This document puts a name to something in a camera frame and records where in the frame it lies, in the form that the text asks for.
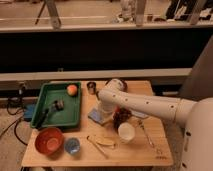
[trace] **black cable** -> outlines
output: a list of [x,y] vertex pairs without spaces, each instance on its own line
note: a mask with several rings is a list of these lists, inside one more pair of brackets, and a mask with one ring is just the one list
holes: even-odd
[[4,129],[4,130],[2,131],[2,133],[0,134],[0,139],[1,139],[1,137],[7,132],[7,130],[8,130],[13,124],[15,124],[18,120],[20,120],[22,117],[23,117],[23,116],[19,117],[19,118],[16,119],[14,122],[12,122],[6,129]]
[[[10,108],[17,108],[18,109],[15,112],[11,112]],[[18,97],[17,99],[14,98],[8,98],[7,100],[7,113],[9,115],[17,115],[20,113],[21,110],[24,109],[24,105],[23,105],[23,100],[22,100],[22,96]]]
[[17,127],[18,125],[23,121],[23,118],[21,117],[19,120],[17,120],[15,127],[14,127],[14,135],[16,136],[16,138],[24,145],[27,145],[27,143],[25,143],[17,134]]

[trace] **floor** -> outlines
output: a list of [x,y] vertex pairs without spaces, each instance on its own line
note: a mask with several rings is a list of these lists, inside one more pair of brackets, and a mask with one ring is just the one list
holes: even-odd
[[[0,109],[0,133],[22,114],[11,116],[5,108]],[[174,165],[170,167],[154,167],[152,171],[178,171],[182,151],[182,133],[180,128],[171,123],[164,123],[165,132],[172,151]],[[21,169],[21,161],[26,146],[21,144],[15,137],[14,125],[0,138],[0,171],[18,171]],[[17,127],[19,137],[27,142],[31,133],[29,122],[21,122]],[[42,168],[33,168],[33,171],[42,171]],[[54,168],[55,171],[145,171],[142,168]]]

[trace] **gray object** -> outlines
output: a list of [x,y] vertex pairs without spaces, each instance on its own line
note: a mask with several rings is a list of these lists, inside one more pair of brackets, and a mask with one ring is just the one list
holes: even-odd
[[213,36],[195,63],[183,84],[179,96],[190,100],[201,100],[213,96]]

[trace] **red bowl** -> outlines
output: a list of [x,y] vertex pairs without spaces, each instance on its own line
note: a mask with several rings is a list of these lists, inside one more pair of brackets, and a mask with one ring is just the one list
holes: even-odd
[[42,154],[50,155],[57,151],[63,144],[63,134],[55,127],[43,129],[35,140],[36,150]]

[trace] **metal rod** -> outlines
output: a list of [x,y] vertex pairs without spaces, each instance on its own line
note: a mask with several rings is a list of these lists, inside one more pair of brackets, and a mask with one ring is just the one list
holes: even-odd
[[46,5],[46,2],[44,1],[44,2],[43,2],[43,4],[42,4],[42,7],[41,7],[41,9],[40,9],[40,11],[39,11],[39,13],[38,13],[38,16],[37,16],[37,19],[36,19],[35,25],[37,25],[37,24],[38,24],[39,19],[40,19],[40,17],[41,17],[41,14],[42,14],[42,13],[43,13],[43,11],[44,11],[44,7],[45,7],[45,5]]

